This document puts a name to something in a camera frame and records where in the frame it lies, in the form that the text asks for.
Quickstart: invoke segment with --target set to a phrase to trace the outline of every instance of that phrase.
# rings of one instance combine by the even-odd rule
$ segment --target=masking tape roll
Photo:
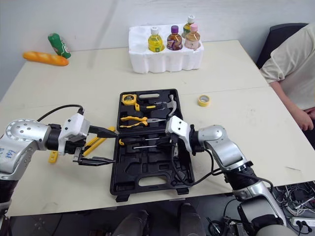
[[[200,107],[206,107],[209,105],[209,103],[210,103],[210,98],[207,95],[201,95],[198,98],[198,105]]]

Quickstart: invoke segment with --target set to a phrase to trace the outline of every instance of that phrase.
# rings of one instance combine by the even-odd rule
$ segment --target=beige shirt
[[[267,82],[279,81],[300,109],[315,107],[315,23],[276,48],[260,69]]]

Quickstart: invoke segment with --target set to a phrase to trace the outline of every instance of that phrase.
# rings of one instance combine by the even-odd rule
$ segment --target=white wall
[[[0,0],[0,99],[24,51],[52,52],[51,32],[72,51],[126,47],[130,26],[180,23],[193,14],[202,41],[239,39],[256,60],[270,26],[315,22],[314,9],[314,0]]]

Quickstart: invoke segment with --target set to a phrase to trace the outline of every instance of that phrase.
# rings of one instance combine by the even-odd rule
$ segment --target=white styrofoam holder
[[[179,33],[182,35],[183,26],[177,24]],[[165,49],[154,53],[148,48],[148,38],[151,35],[152,26],[136,26],[129,28],[129,56],[134,72],[145,74],[149,71],[162,73],[167,71],[180,71],[198,69],[201,65],[204,47],[200,41],[200,47],[195,51],[185,47],[178,51],[169,50],[166,47],[167,37],[171,34],[172,25],[161,25],[158,27],[159,35],[162,37]]]

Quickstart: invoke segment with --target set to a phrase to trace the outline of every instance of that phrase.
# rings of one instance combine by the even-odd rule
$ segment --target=black tool case
[[[135,110],[133,105],[124,105],[122,95],[136,94],[137,103],[139,105],[153,105],[154,103],[170,102],[169,96],[174,95],[174,100],[177,102],[177,109],[174,116],[183,118],[181,113],[181,106],[179,103],[178,93],[176,89],[151,90],[151,91],[131,91],[120,94],[119,110],[117,119],[117,130],[119,136],[115,143],[115,152],[113,164],[110,192],[116,195],[117,202],[128,201],[130,194],[149,192],[164,189],[176,189],[179,195],[188,194],[188,187],[181,183],[175,176],[175,172],[171,165],[171,155],[173,155],[171,147],[148,147],[141,149],[133,149],[138,146],[153,146],[156,140],[148,140],[142,143],[135,143],[131,145],[120,145],[119,139],[125,137],[135,138],[162,138],[166,136],[166,123],[169,119],[168,114],[172,109],[166,108],[164,110],[155,110],[149,112],[139,112]],[[139,99],[140,95],[144,94],[159,94],[159,97]],[[133,117],[147,117],[166,119],[156,123],[149,123],[148,126],[135,126],[133,128],[120,128],[120,125],[132,125],[138,123],[135,120],[122,122],[120,118]],[[185,148],[182,140],[178,139],[178,157],[174,157],[174,163],[182,177],[187,182],[194,182],[192,165],[189,152]],[[164,184],[155,184],[149,186],[140,186],[139,181],[145,177],[163,177],[166,180]]]

